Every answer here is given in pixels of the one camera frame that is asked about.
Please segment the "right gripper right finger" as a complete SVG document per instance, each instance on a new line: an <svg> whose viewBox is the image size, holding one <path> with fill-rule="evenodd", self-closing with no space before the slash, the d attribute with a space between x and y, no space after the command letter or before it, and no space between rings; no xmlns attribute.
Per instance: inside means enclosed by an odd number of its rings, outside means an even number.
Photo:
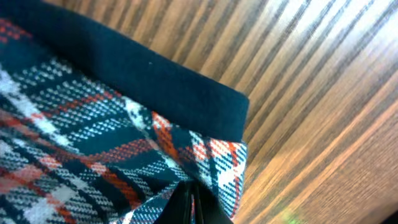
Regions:
<svg viewBox="0 0 398 224"><path fill-rule="evenodd" d="M233 224L218 199L202 184L195 184L195 223Z"/></svg>

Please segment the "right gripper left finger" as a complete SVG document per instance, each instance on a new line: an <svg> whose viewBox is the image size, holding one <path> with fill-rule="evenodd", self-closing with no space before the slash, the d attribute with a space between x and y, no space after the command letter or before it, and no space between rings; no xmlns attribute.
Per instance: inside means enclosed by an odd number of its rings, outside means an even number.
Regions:
<svg viewBox="0 0 398 224"><path fill-rule="evenodd" d="M190 224L192 215L192 184L180 182L154 224Z"/></svg>

